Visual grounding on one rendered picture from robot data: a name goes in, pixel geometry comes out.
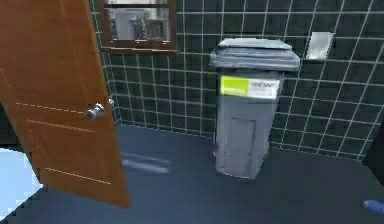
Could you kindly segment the grey lidded trash bin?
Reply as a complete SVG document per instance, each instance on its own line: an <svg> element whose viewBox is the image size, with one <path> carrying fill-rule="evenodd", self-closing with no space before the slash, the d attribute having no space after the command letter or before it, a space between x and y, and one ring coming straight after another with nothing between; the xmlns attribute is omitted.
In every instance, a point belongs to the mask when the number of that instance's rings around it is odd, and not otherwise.
<svg viewBox="0 0 384 224"><path fill-rule="evenodd" d="M217 72L216 170L254 179L268 154L286 75L298 71L299 57L281 40L226 38L209 64Z"/></svg>

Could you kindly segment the silver round door knob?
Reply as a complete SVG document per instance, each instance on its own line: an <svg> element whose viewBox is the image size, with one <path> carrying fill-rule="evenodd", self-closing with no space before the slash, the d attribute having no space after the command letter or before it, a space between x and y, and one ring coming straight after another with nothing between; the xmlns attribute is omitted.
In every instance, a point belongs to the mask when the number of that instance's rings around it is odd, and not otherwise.
<svg viewBox="0 0 384 224"><path fill-rule="evenodd" d="M115 101L112 98L108 98L105 102L97 102L88 108L84 115L87 120L96 120L100 117L104 117L110 109L115 106Z"/></svg>

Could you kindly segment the brown wooden room door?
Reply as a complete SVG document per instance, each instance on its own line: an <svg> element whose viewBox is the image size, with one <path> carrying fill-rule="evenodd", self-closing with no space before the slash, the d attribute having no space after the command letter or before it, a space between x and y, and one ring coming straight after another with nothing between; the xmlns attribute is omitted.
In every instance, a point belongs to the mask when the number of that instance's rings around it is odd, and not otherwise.
<svg viewBox="0 0 384 224"><path fill-rule="evenodd" d="M0 103L48 188L130 205L88 0L0 0Z"/></svg>

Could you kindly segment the blue object on floor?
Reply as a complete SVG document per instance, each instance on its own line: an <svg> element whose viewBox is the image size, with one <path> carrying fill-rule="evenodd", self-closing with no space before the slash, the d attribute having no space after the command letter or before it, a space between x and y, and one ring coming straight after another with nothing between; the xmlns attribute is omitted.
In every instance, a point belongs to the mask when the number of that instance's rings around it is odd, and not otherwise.
<svg viewBox="0 0 384 224"><path fill-rule="evenodd" d="M365 200L363 202L363 205L365 208L367 208L368 210L370 210L376 214L384 215L384 203L382 203L380 201Z"/></svg>

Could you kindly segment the black object at wall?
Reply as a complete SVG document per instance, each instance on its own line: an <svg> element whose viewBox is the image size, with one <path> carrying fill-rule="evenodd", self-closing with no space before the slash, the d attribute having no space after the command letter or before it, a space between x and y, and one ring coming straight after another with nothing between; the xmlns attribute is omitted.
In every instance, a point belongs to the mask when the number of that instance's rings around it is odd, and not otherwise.
<svg viewBox="0 0 384 224"><path fill-rule="evenodd" d="M384 187L384 121L369 147L363 165L366 166L377 181Z"/></svg>

